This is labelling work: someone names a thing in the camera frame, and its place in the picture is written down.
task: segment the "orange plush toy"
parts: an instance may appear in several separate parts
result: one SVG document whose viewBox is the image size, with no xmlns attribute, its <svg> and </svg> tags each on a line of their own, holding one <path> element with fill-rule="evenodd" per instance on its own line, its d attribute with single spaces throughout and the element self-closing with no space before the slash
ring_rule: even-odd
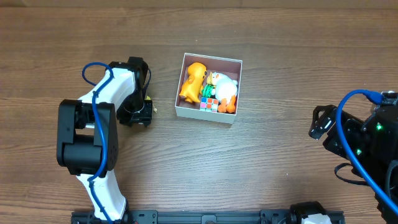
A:
<svg viewBox="0 0 398 224">
<path fill-rule="evenodd" d="M 181 87 L 180 96 L 186 102 L 199 103 L 198 95 L 203 89 L 203 81 L 207 75 L 207 68 L 204 64 L 195 62 L 188 66 L 188 80 Z"/>
</svg>

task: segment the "rubik's cube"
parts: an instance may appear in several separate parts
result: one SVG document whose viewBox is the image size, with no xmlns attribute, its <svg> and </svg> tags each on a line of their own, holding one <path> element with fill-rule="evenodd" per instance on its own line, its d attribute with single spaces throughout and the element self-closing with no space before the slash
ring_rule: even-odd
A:
<svg viewBox="0 0 398 224">
<path fill-rule="evenodd" d="M 218 108 L 218 100 L 212 98 L 202 97 L 200 101 L 200 110 L 201 111 L 211 111 L 217 112 Z"/>
</svg>

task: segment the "cardboard box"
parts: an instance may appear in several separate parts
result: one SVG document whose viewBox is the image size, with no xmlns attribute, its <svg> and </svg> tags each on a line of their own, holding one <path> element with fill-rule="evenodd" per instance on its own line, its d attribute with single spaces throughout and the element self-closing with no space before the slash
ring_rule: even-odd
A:
<svg viewBox="0 0 398 224">
<path fill-rule="evenodd" d="M 200 62 L 204 64 L 208 71 L 207 76 L 210 75 L 210 72 L 220 72 L 229 76 L 231 79 L 238 81 L 238 94 L 236 95 L 235 113 L 229 114 L 229 113 L 215 113 L 211 111 L 201 111 L 200 103 L 188 103 L 179 96 L 182 85 L 188 79 L 187 68 L 193 62 Z M 180 81 L 178 83 L 177 97 L 175 99 L 175 112 L 177 113 L 177 116 L 232 124 L 235 120 L 236 113 L 238 112 L 241 74 L 242 74 L 242 60 L 185 53 L 182 62 Z M 206 85 L 207 76 L 203 81 L 203 87 Z"/>
</svg>

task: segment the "wooden table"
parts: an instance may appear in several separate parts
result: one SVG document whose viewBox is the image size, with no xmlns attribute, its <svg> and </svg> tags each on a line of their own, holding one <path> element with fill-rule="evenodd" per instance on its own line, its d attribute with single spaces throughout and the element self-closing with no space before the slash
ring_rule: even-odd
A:
<svg viewBox="0 0 398 224">
<path fill-rule="evenodd" d="M 148 128 L 118 126 L 116 175 L 132 208 L 318 200 L 349 224 L 383 223 L 373 191 L 338 180 L 345 160 L 308 130 L 317 105 L 358 88 L 396 90 L 397 46 L 392 10 L 0 8 L 0 223 L 69 223 L 92 208 L 55 158 L 58 105 L 91 89 L 86 63 L 129 56 L 152 69 L 158 109 Z M 243 60 L 233 125 L 176 117 L 185 52 Z M 97 82 L 103 68 L 87 76 Z M 370 106 L 356 97 L 346 110 L 366 118 Z"/>
</svg>

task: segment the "green light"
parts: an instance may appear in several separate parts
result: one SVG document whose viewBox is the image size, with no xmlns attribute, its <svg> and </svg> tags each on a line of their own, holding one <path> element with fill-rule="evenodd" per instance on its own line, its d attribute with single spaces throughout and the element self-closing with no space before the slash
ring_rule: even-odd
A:
<svg viewBox="0 0 398 224">
<path fill-rule="evenodd" d="M 381 129 L 383 129 L 383 126 L 381 126 L 381 124 L 377 124 L 377 126 L 376 126 L 376 129 L 378 130 L 378 131 L 380 131 Z"/>
</svg>

